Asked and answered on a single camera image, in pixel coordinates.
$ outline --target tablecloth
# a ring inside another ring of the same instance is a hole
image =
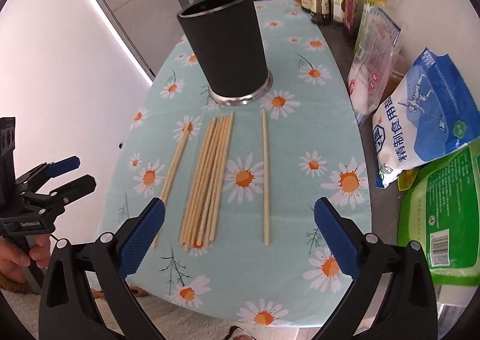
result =
[[[351,278],[342,274],[319,233],[313,205],[327,196],[342,216],[370,231],[362,143],[335,60],[309,15],[293,0],[257,1],[255,7],[274,78],[271,90],[245,106],[214,103],[183,37],[132,120],[99,232],[116,231],[126,218],[140,214],[152,196],[160,195],[177,143],[189,130],[158,246],[147,252],[132,282],[218,318],[317,327],[330,316]],[[268,114],[270,153],[267,246],[262,107]],[[184,252],[179,229],[207,123],[232,110],[217,235],[208,249],[195,246]]]

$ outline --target silver screw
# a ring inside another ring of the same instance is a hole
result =
[[[412,249],[415,249],[416,251],[419,251],[422,247],[418,241],[412,241],[410,243],[410,246],[412,247]]]
[[[367,240],[367,242],[369,242],[370,244],[377,244],[378,243],[378,237],[373,234],[373,233],[369,233],[365,236],[365,239]]]
[[[67,240],[66,239],[61,239],[57,241],[57,248],[65,248],[67,246]]]
[[[100,241],[103,243],[109,243],[112,241],[113,235],[111,233],[104,233],[103,235],[100,236]]]

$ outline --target human hand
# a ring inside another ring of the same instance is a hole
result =
[[[17,283],[25,283],[26,279],[21,267],[28,267],[30,259],[34,260],[39,268],[47,268],[50,261],[50,235],[37,234],[37,243],[27,256],[12,242],[0,237],[0,274]]]

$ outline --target white daisy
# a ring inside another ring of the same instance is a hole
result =
[[[142,121],[148,118],[148,110],[145,109],[145,107],[142,107],[138,113],[135,114],[135,117],[133,118],[133,122],[130,125],[130,130],[133,129],[134,127],[139,127],[142,124]]]
[[[148,163],[147,168],[143,168],[138,176],[133,177],[133,180],[140,182],[133,189],[138,194],[143,193],[145,198],[153,196],[153,186],[158,186],[165,178],[158,174],[164,168],[165,164],[160,165],[160,160],[157,160],[154,165]]]
[[[195,53],[188,56],[186,59],[183,60],[182,66],[193,66],[198,64],[198,59]]]
[[[292,43],[292,44],[297,44],[300,41],[300,38],[299,37],[288,37],[286,40],[288,42]]]
[[[263,23],[264,28],[276,29],[281,28],[283,26],[283,22],[281,21],[267,21]]]
[[[349,203],[351,208],[354,209],[356,205],[365,201],[360,190],[368,190],[367,177],[361,176],[365,170],[365,163],[357,165],[357,161],[352,157],[348,167],[342,163],[338,167],[340,172],[332,171],[330,175],[330,180],[333,183],[322,183],[322,187],[338,190],[329,198],[332,205],[345,206]]]
[[[173,139],[180,141],[182,134],[185,130],[188,130],[190,132],[188,136],[188,140],[190,141],[191,136],[196,136],[198,134],[198,131],[200,130],[200,126],[202,126],[201,122],[198,122],[200,120],[200,117],[197,117],[194,119],[193,116],[189,117],[188,115],[183,117],[183,122],[178,121],[177,122],[177,128],[173,129],[173,132],[176,133],[176,135],[173,136]]]
[[[208,250],[203,246],[203,244],[197,244],[195,241],[192,249],[190,250],[190,256],[203,256],[208,253]]]
[[[263,161],[259,161],[253,167],[251,162],[254,159],[253,153],[250,153],[245,161],[245,165],[242,166],[240,157],[237,157],[237,162],[228,160],[226,162],[226,168],[230,173],[225,173],[225,180],[229,183],[225,184],[223,191],[229,190],[233,187],[232,192],[229,195],[229,203],[238,197],[238,203],[242,203],[243,194],[246,195],[249,201],[254,200],[254,191],[261,194],[263,190],[258,185],[263,183]]]
[[[177,61],[182,61],[183,59],[185,59],[186,57],[186,54],[185,53],[179,53],[176,57],[175,57],[175,60]]]
[[[278,119],[280,113],[286,117],[288,114],[295,112],[294,107],[300,105],[300,102],[293,100],[294,97],[295,95],[290,94],[288,91],[272,90],[260,98],[260,106],[267,110],[272,110],[271,117],[273,119]]]
[[[246,322],[253,325],[272,325],[273,327],[292,325],[290,321],[279,320],[280,317],[289,313],[287,309],[282,310],[280,303],[274,306],[274,303],[270,301],[265,305],[265,300],[261,299],[258,302],[258,307],[250,301],[246,301],[245,305],[248,309],[241,307],[237,313],[241,317],[238,322]]]
[[[133,157],[130,157],[130,161],[128,162],[128,168],[130,171],[136,171],[140,168],[140,164],[142,163],[142,159],[140,159],[140,153],[136,153]]]
[[[327,170],[325,167],[327,161],[322,160],[322,156],[319,156],[317,151],[313,151],[311,154],[310,152],[305,152],[305,157],[300,156],[300,159],[303,161],[298,163],[298,165],[302,167],[302,171],[306,170],[306,176],[311,174],[311,177],[314,178],[315,175],[323,175],[323,173]]]
[[[215,111],[217,110],[218,108],[222,107],[220,104],[218,104],[217,102],[215,102],[213,99],[211,98],[208,98],[208,103],[206,106],[203,106],[202,107],[202,110],[206,111],[206,112],[212,112],[212,111]]]
[[[176,284],[176,290],[172,295],[165,295],[170,302],[175,305],[180,306],[193,306],[200,307],[202,301],[198,298],[199,295],[206,293],[207,291],[212,290],[210,287],[205,287],[210,279],[205,275],[197,276],[194,280],[191,281],[189,285],[182,286]]]
[[[321,64],[312,67],[304,65],[300,68],[300,75],[298,75],[298,78],[305,79],[306,83],[325,85],[325,79],[331,79],[332,74],[326,66]]]
[[[292,11],[287,12],[286,15],[287,15],[289,18],[299,18],[301,14],[300,14],[300,11],[292,10]]]
[[[165,84],[163,91],[160,92],[160,96],[172,99],[176,92],[182,92],[184,85],[185,82],[183,79],[169,81],[167,84]]]
[[[322,51],[327,46],[325,40],[321,40],[320,38],[310,38],[305,43],[305,49],[307,51]]]
[[[338,276],[342,275],[345,278],[350,278],[340,271],[337,260],[332,256],[328,247],[323,251],[316,251],[315,258],[308,259],[308,262],[315,267],[315,270],[304,272],[303,278],[317,278],[310,284],[311,289],[318,289],[321,286],[320,291],[324,292],[328,284],[330,284],[332,292],[336,292],[342,288],[342,283]]]

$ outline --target green logo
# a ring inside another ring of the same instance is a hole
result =
[[[453,135],[455,137],[457,137],[458,139],[462,139],[466,131],[467,131],[467,125],[465,124],[465,122],[462,122],[462,121],[455,122],[455,125],[453,126]]]

